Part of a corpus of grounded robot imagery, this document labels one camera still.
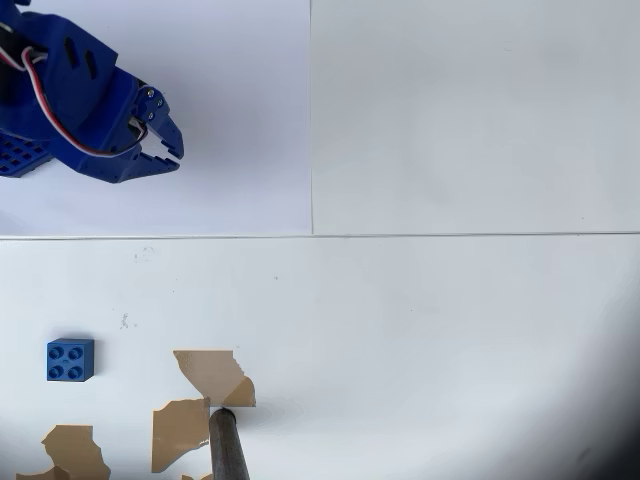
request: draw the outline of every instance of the metal rod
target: metal rod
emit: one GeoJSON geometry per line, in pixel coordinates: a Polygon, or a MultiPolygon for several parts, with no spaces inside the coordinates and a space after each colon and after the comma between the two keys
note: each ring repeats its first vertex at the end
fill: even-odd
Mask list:
{"type": "Polygon", "coordinates": [[[236,427],[236,416],[223,408],[209,419],[211,436],[211,465],[215,480],[249,480],[244,461],[240,437],[236,427]]]}

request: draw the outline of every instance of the robotic arm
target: robotic arm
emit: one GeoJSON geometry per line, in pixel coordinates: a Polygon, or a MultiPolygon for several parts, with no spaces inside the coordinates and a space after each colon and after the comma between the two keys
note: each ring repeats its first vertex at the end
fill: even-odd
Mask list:
{"type": "Polygon", "coordinates": [[[109,183],[177,170],[140,145],[151,131],[184,156],[158,89],[116,67],[118,54],[69,20],[16,7],[30,3],[0,0],[0,176],[53,157],[109,183]]]}

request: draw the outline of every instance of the lego stud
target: lego stud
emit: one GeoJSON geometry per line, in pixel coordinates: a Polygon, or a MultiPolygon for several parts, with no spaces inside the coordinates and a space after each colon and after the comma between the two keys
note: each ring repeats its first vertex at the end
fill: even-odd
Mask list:
{"type": "Polygon", "coordinates": [[[67,375],[69,375],[69,378],[71,380],[75,380],[76,378],[82,376],[82,369],[80,367],[73,367],[69,370],[69,373],[67,373],[67,375]]]}
{"type": "Polygon", "coordinates": [[[78,360],[82,356],[82,349],[76,347],[69,350],[69,358],[71,360],[78,360]]]}
{"type": "Polygon", "coordinates": [[[51,378],[60,378],[64,373],[64,369],[60,365],[56,365],[52,369],[49,370],[49,376],[51,378]]]}
{"type": "Polygon", "coordinates": [[[58,358],[64,355],[64,350],[61,347],[53,347],[49,350],[49,358],[52,360],[57,360],[58,358]]]}

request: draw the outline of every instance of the white paper sheet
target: white paper sheet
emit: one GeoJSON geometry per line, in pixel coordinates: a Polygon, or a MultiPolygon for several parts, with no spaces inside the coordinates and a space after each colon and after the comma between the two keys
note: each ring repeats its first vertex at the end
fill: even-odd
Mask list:
{"type": "MultiPolygon", "coordinates": [[[[0,179],[0,235],[309,233],[308,0],[53,0],[159,88],[178,172],[119,185],[57,160],[0,179]]],[[[169,157],[159,141],[145,152],[169,157]]]]}
{"type": "Polygon", "coordinates": [[[637,0],[315,0],[316,234],[640,230],[637,0]]]}

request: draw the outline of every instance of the blue lego brick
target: blue lego brick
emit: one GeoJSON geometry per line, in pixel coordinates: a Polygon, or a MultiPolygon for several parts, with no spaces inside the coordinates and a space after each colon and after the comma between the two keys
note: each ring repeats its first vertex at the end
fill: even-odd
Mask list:
{"type": "Polygon", "coordinates": [[[47,380],[84,382],[93,377],[94,341],[59,338],[47,344],[47,380]]]}

